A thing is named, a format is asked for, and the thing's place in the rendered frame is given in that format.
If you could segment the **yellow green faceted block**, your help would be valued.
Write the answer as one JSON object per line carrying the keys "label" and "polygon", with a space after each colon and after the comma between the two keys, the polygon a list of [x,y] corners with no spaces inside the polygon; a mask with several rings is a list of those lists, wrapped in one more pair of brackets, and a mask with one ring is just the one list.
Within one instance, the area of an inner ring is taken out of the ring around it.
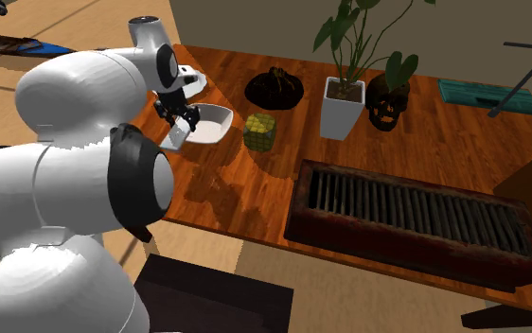
{"label": "yellow green faceted block", "polygon": [[268,151],[275,141],[276,121],[269,114],[251,114],[243,128],[244,145],[253,151]]}

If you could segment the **teal flat box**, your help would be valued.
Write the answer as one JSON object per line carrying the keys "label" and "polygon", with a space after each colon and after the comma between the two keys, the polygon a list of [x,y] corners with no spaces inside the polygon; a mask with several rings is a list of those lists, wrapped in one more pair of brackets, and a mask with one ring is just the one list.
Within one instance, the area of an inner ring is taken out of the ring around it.
{"label": "teal flat box", "polygon": [[[450,79],[439,79],[437,85],[444,102],[484,109],[496,107],[512,92],[512,88],[503,86]],[[532,94],[526,89],[520,89],[502,110],[532,115]]]}

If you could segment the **brown wooden table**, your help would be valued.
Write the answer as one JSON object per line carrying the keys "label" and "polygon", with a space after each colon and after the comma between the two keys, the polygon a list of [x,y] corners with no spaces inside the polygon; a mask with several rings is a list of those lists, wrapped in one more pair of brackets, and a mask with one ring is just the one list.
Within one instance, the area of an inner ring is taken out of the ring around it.
{"label": "brown wooden table", "polygon": [[[532,285],[500,292],[290,242],[284,237],[293,182],[305,159],[488,193],[532,160],[532,117],[490,119],[471,107],[445,104],[435,79],[416,76],[407,111],[390,132],[366,116],[347,139],[319,134],[325,80],[332,65],[199,46],[177,45],[180,62],[207,76],[199,100],[233,110],[231,130],[216,145],[184,146],[169,159],[176,190],[167,220],[213,233],[318,257],[427,286],[532,310]],[[272,150],[247,149],[241,131],[256,111],[243,94],[246,83],[273,66],[298,76],[305,94],[298,105],[275,114]]]}

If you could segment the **white square bowl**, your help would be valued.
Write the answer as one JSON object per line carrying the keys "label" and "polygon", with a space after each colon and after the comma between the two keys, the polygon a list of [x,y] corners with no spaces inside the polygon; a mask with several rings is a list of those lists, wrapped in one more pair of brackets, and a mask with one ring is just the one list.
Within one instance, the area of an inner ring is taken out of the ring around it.
{"label": "white square bowl", "polygon": [[219,143],[229,131],[234,113],[232,110],[215,104],[195,103],[199,107],[200,121],[186,141],[196,144]]}

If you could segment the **black pumpkin figure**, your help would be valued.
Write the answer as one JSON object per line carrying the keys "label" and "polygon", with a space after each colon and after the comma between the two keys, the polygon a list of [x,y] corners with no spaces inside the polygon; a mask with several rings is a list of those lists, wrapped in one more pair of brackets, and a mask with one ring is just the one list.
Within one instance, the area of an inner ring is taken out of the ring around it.
{"label": "black pumpkin figure", "polygon": [[304,95],[302,81],[281,67],[253,77],[244,89],[245,97],[259,108],[268,111],[293,109]]}

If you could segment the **dark skull planter with leaf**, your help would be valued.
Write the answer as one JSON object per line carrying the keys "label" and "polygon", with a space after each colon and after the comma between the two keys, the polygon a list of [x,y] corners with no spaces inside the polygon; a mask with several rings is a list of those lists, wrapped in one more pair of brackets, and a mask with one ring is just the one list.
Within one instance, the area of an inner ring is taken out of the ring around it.
{"label": "dark skull planter with leaf", "polygon": [[407,109],[409,79],[418,67],[418,55],[402,59],[402,53],[394,51],[388,58],[383,74],[370,80],[365,90],[365,108],[371,124],[379,131],[393,130],[401,113]]}

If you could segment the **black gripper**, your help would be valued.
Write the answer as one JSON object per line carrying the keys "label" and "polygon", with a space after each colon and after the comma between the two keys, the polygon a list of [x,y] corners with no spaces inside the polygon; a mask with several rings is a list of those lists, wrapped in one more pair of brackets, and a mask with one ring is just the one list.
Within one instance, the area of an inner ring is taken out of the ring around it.
{"label": "black gripper", "polygon": [[157,93],[154,108],[160,117],[165,117],[169,125],[175,126],[175,115],[181,115],[188,123],[192,132],[196,131],[200,121],[200,109],[198,106],[187,105],[184,90],[179,88],[170,93]]}

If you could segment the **blue and brown flat board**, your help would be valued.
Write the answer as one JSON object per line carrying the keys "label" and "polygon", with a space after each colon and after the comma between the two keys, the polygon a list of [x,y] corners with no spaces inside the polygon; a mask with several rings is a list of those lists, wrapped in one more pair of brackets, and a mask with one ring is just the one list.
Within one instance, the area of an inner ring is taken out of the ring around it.
{"label": "blue and brown flat board", "polygon": [[73,52],[73,49],[32,38],[0,35],[0,55],[53,59]]}

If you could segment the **green plant in white pot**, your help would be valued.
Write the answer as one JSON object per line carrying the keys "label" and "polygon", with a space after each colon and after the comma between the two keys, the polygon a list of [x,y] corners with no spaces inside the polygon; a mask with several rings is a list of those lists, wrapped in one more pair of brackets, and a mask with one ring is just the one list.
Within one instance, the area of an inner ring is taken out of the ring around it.
{"label": "green plant in white pot", "polygon": [[337,69],[326,79],[321,107],[320,136],[343,141],[359,119],[366,102],[361,76],[377,61],[374,51],[365,55],[371,38],[364,35],[368,12],[381,0],[341,0],[337,14],[320,27],[314,42],[317,50],[329,42]]}

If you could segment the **dark red slatted crate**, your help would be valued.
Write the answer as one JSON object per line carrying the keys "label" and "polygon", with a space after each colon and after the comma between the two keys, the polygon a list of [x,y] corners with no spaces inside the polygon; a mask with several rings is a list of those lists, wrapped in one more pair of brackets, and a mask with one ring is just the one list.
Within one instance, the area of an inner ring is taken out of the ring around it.
{"label": "dark red slatted crate", "polygon": [[303,160],[284,237],[504,292],[532,284],[523,202]]}

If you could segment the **dark robot stand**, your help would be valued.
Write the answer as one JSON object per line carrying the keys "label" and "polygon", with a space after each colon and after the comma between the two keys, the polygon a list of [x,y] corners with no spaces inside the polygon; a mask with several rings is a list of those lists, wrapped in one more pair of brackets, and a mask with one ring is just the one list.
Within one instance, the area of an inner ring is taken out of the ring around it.
{"label": "dark robot stand", "polygon": [[150,333],[289,333],[290,288],[156,254],[134,287]]}

